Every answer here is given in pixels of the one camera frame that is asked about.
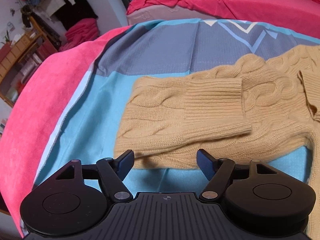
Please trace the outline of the wooden shelf unit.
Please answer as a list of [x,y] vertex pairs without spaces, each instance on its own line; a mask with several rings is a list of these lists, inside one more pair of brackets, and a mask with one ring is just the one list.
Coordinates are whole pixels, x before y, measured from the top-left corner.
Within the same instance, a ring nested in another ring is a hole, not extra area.
[[48,56],[56,53],[61,41],[34,16],[29,16],[31,30],[15,43],[1,48],[1,99],[13,107],[26,83]]

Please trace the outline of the pink fleece blanket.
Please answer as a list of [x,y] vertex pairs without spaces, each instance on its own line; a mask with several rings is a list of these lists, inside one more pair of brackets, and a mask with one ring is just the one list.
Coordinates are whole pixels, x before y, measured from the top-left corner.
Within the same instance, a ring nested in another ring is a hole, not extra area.
[[55,53],[40,65],[15,103],[1,137],[1,195],[20,229],[20,204],[31,191],[45,146],[89,66],[107,42],[127,30]]

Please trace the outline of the blue grey patterned sheet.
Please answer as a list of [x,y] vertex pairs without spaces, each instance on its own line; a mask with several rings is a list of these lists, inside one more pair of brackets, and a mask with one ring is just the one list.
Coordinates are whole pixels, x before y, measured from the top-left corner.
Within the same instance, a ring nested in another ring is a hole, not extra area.
[[319,39],[267,23],[232,20],[154,20],[132,26],[89,57],[75,48],[87,70],[49,137],[34,179],[40,185],[67,162],[95,164],[111,157],[135,81],[180,77],[252,53],[270,59]]

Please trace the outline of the tan cable-knit sweater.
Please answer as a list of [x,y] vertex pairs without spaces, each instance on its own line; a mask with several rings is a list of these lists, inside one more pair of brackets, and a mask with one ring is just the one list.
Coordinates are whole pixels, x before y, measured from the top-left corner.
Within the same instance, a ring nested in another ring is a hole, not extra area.
[[135,168],[190,169],[200,148],[246,164],[300,146],[313,152],[308,183],[319,192],[319,46],[269,60],[247,54],[184,77],[137,79],[113,152],[133,150]]

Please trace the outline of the folded magenta blanket stack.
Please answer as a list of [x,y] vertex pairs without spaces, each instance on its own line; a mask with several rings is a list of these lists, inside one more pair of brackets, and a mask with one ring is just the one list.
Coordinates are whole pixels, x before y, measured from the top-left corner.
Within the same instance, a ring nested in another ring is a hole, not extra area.
[[69,50],[84,42],[93,41],[98,38],[99,35],[100,31],[96,19],[82,19],[66,31],[66,43],[59,48],[59,51]]

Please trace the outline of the mauve embossed mattress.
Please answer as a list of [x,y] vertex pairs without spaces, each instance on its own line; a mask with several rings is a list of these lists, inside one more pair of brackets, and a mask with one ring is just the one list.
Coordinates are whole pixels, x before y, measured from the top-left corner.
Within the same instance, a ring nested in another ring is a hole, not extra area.
[[146,8],[138,9],[126,16],[129,25],[147,22],[151,20],[181,20],[188,18],[200,18],[202,20],[216,19],[196,10],[189,10],[178,5],[173,8],[165,5],[152,5]]

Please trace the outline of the red bed sheet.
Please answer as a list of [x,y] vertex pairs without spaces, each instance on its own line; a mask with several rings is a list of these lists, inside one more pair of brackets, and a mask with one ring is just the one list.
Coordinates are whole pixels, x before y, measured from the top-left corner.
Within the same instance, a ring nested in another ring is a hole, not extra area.
[[312,0],[132,0],[126,15],[152,5],[178,5],[216,18],[264,22],[319,38],[319,4]]

